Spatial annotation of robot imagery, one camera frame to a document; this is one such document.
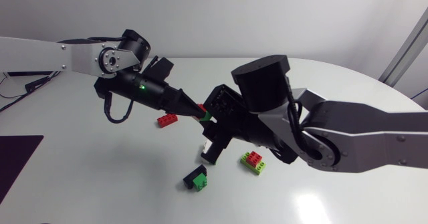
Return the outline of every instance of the lego brick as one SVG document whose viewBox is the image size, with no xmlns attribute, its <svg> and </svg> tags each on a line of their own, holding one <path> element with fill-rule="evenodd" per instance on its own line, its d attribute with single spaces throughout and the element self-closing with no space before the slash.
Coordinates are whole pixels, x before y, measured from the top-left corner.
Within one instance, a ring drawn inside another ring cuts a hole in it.
<svg viewBox="0 0 428 224">
<path fill-rule="evenodd" d="M 203 104 L 198 104 L 198 106 L 203 110 L 203 111 L 207 111 L 204 107 L 203 107 Z"/>
<path fill-rule="evenodd" d="M 258 153 L 252 151 L 249 156 L 246 159 L 247 163 L 250 164 L 252 167 L 256 167 L 257 164 L 260 163 L 261 161 L 261 155 L 259 155 Z"/>
<path fill-rule="evenodd" d="M 162 116 L 158 118 L 158 125 L 161 128 L 164 128 L 165 126 L 168 126 L 178 120 L 177 116 L 175 114 L 167 114 L 165 116 Z"/>
<path fill-rule="evenodd" d="M 185 183 L 185 186 L 188 189 L 192 189 L 194 186 L 193 180 L 198 177 L 200 174 L 204 174 L 207 176 L 207 169 L 203 164 L 198 166 L 194 171 L 192 171 L 190 174 L 188 174 L 185 178 L 183 178 L 183 182 Z"/>
<path fill-rule="evenodd" d="M 205 116 L 203 118 L 200 118 L 199 121 L 208 121 L 213 117 L 208 111 L 205 112 Z"/>
<path fill-rule="evenodd" d="M 257 164 L 256 167 L 252 167 L 250 164 L 247 163 L 247 157 L 248 156 L 249 156 L 249 152 L 245 153 L 241 157 L 241 163 L 244 164 L 248 169 L 252 170 L 255 174 L 260 175 L 260 173 L 266 167 L 266 163 L 264 163 L 263 161 L 261 161 L 259 164 Z"/>
<path fill-rule="evenodd" d="M 195 179 L 193 179 L 192 182 L 195 186 L 196 191 L 200 191 L 207 186 L 207 177 L 203 173 L 201 173 Z"/>
</svg>

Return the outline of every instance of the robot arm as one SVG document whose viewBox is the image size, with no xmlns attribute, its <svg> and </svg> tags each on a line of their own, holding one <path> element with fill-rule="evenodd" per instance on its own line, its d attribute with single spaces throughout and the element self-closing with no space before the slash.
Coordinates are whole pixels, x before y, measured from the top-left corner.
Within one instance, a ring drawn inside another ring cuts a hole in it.
<svg viewBox="0 0 428 224">
<path fill-rule="evenodd" d="M 289 69 L 286 56 L 268 56 L 232 71 L 242 96 L 224 85 L 213 90 L 204 107 L 217 122 L 202 123 L 213 142 L 203 158 L 215 163 L 230 139 L 239 138 L 268 147 L 285 163 L 299 156 L 321 171 L 428 168 L 428 112 L 387 113 L 291 90 Z M 309 114 L 300 122 L 303 107 Z"/>
<path fill-rule="evenodd" d="M 216 122 L 181 89 L 165 82 L 173 64 L 155 57 L 142 70 L 150 45 L 135 31 L 122 37 L 92 37 L 59 43 L 0 37 L 1 70 L 75 71 L 97 76 L 109 121 L 123 122 L 133 102 L 167 113 L 200 118 L 212 145 L 201 154 L 215 164 L 232 138 L 269 148 L 290 164 L 298 156 L 322 171 L 359 173 L 386 164 L 428 168 L 428 112 L 386 113 L 348 102 L 329 101 L 310 90 L 291 90 L 285 55 L 255 60 L 232 71 L 241 94 L 226 85 L 204 103 Z M 112 93 L 130 99 L 121 120 L 110 116 Z M 309 114 L 300 121 L 302 108 Z"/>
<path fill-rule="evenodd" d="M 104 112 L 113 123 L 128 118 L 133 102 L 171 114 L 203 117 L 205 113 L 182 89 L 165 82 L 173 63 L 165 58 L 157 61 L 156 57 L 140 73 L 149 52 L 150 44 L 133 30 L 126 30 L 118 38 L 91 37 L 59 43 L 0 37 L 4 72 L 59 70 L 97 76 L 94 87 L 105 99 Z M 121 120 L 110 116 L 112 93 L 131 100 Z"/>
</svg>

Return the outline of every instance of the metal frame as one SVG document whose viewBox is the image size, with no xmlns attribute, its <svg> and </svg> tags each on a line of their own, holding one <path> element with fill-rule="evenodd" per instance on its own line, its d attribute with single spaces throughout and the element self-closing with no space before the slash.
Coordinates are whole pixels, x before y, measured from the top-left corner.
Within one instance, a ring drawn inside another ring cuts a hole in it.
<svg viewBox="0 0 428 224">
<path fill-rule="evenodd" d="M 428 43 L 428 8 L 407 37 L 379 81 L 394 87 Z"/>
</svg>

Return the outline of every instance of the black and green lego brick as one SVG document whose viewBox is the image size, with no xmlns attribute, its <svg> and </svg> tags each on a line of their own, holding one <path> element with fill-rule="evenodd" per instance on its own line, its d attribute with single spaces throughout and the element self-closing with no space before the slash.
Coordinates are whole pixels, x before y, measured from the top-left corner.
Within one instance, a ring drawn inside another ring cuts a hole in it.
<svg viewBox="0 0 428 224">
<path fill-rule="evenodd" d="M 207 177 L 203 173 L 201 173 L 199 174 L 199 176 L 193 179 L 193 184 L 195 186 L 195 189 L 197 191 L 200 191 L 207 186 Z"/>
</svg>

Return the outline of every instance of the silver screw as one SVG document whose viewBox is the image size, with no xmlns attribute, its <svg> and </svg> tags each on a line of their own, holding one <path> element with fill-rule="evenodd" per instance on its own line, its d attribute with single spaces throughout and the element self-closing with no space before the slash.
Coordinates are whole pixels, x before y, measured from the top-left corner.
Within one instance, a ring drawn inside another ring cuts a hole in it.
<svg viewBox="0 0 428 224">
<path fill-rule="evenodd" d="M 406 137 L 404 137 L 403 135 L 400 135 L 400 136 L 397 136 L 397 140 L 399 142 L 404 142 L 404 141 L 406 141 Z"/>
</svg>

